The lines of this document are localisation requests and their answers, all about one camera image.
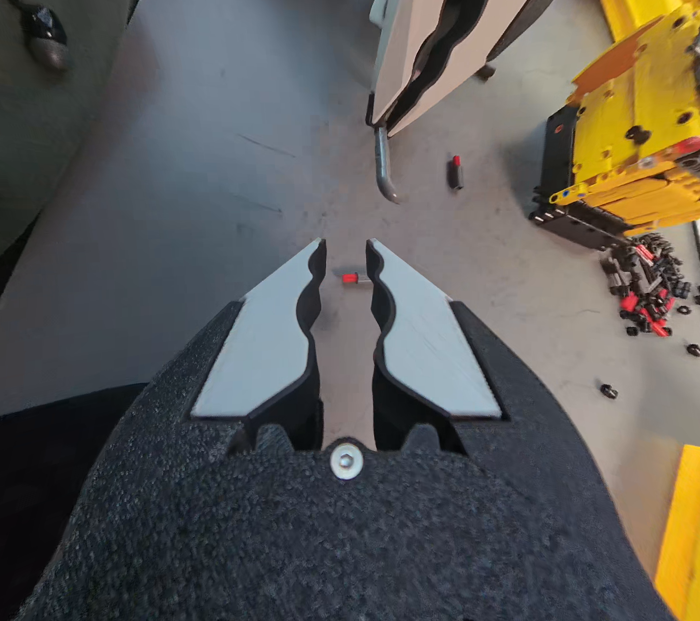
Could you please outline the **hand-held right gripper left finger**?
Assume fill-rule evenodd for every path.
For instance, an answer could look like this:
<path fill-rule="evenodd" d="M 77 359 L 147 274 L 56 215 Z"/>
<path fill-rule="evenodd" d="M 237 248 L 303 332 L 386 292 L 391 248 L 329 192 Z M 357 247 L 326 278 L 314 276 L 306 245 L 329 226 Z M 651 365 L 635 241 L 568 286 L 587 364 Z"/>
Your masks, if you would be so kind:
<path fill-rule="evenodd" d="M 294 449 L 320 449 L 324 415 L 311 328 L 321 311 L 326 260 L 326 241 L 315 239 L 236 303 L 190 418 L 240 422 L 243 449 L 272 424 Z"/>

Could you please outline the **grey bent lego tube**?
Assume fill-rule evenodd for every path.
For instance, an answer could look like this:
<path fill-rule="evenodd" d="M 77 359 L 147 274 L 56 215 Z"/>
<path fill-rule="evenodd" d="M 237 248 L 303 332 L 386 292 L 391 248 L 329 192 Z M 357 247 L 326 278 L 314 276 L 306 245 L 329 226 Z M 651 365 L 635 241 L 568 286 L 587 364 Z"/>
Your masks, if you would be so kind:
<path fill-rule="evenodd" d="M 391 179 L 389 136 L 385 123 L 374 129 L 375 178 L 381 195 L 390 203 L 400 205 L 401 199 Z"/>

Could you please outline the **pile of black red pins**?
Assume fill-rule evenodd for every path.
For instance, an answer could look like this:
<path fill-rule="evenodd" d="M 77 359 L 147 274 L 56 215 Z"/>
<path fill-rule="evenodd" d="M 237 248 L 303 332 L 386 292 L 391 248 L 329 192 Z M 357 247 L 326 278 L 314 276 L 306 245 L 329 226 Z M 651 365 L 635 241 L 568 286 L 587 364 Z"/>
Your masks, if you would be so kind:
<path fill-rule="evenodd" d="M 628 336 L 673 336 L 672 321 L 699 304 L 673 244 L 652 231 L 600 251 L 599 263 Z"/>

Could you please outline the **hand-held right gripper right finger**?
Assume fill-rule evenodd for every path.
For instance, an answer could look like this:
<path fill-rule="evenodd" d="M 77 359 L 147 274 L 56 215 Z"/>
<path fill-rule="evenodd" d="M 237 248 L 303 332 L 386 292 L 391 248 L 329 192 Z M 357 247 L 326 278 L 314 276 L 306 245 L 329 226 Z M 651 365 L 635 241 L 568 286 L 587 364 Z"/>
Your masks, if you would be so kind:
<path fill-rule="evenodd" d="M 503 406 L 458 304 L 378 239 L 367 241 L 365 257 L 380 330 L 372 375 L 377 450 L 401 450 L 418 425 L 435 430 L 442 450 L 464 450 L 457 426 L 501 421 Z"/>

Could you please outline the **yellow lego robot model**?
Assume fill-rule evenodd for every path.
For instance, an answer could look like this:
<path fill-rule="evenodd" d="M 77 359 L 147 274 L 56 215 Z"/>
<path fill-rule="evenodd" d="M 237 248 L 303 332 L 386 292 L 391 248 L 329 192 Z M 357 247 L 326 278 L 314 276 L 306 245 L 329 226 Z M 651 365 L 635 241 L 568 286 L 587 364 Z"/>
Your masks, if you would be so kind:
<path fill-rule="evenodd" d="M 699 220 L 699 3 L 616 42 L 547 119 L 537 227 L 593 250 Z"/>

